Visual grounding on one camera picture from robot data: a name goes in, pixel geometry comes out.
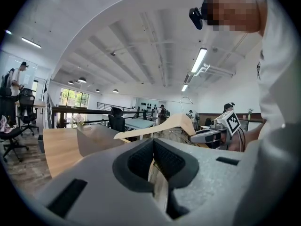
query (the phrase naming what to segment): ceiling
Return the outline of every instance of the ceiling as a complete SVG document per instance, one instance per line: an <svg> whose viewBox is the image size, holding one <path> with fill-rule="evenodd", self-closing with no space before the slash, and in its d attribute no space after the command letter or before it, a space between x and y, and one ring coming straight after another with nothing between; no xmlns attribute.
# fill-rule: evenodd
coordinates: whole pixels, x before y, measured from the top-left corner
<svg viewBox="0 0 301 226"><path fill-rule="evenodd" d="M54 81L66 84L84 76L91 91L117 83L183 85L202 47L208 49L204 63L235 71L235 65L260 41L258 34L213 31L206 23L197 30L188 17L187 4L160 7L156 5L161 0L153 0L146 11L132 7L125 10L126 16L101 12L115 2L117 7L119 1L29 0L10 29L42 46L39 53L56 67ZM117 17L101 25L103 14L105 21ZM99 29L94 25L93 31L85 32L96 17ZM188 90L207 87L219 78L210 74L193 77Z"/></svg>

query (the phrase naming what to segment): window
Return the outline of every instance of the window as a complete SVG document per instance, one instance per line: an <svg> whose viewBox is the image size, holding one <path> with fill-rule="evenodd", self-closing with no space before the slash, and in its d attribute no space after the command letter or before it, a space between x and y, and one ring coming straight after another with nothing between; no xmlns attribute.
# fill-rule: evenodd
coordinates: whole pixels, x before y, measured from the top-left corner
<svg viewBox="0 0 301 226"><path fill-rule="evenodd" d="M87 108L89 94L81 93L71 89L61 89L60 105Z"/></svg>
<svg viewBox="0 0 301 226"><path fill-rule="evenodd" d="M34 97L36 97L36 94L37 94L37 87L38 87L38 81L34 80L32 83L32 95Z"/></svg>

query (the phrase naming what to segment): gray bin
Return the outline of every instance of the gray bin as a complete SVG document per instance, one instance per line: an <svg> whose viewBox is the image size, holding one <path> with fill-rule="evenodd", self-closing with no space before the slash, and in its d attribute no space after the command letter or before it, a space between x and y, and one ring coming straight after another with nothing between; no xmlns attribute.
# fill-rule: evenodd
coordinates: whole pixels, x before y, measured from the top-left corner
<svg viewBox="0 0 301 226"><path fill-rule="evenodd" d="M39 135L39 137L38 137L38 144L39 144L39 148L40 148L41 152L45 153L43 135Z"/></svg>

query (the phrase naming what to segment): shirt sleeve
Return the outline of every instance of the shirt sleeve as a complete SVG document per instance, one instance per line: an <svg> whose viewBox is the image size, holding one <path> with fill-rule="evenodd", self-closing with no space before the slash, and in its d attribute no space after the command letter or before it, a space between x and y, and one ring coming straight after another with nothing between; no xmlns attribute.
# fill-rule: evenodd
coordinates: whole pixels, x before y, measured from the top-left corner
<svg viewBox="0 0 301 226"><path fill-rule="evenodd" d="M13 77L11 78L12 81L17 81L18 82L18 75L19 75L19 70L16 69L13 73Z"/></svg>

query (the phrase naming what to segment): hanger hook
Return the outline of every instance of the hanger hook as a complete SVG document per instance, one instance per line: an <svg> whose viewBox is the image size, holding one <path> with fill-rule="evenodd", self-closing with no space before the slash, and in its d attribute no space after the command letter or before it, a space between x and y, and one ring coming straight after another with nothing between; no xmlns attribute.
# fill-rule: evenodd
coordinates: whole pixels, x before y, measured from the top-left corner
<svg viewBox="0 0 301 226"><path fill-rule="evenodd" d="M183 111L184 111L183 106L182 106L182 100L183 100L183 98L188 98L190 100L190 102L193 104L193 102L191 101L191 99L189 97L187 97L187 96L182 97L181 100L180 100L180 105L182 107L182 114L183 114Z"/></svg>

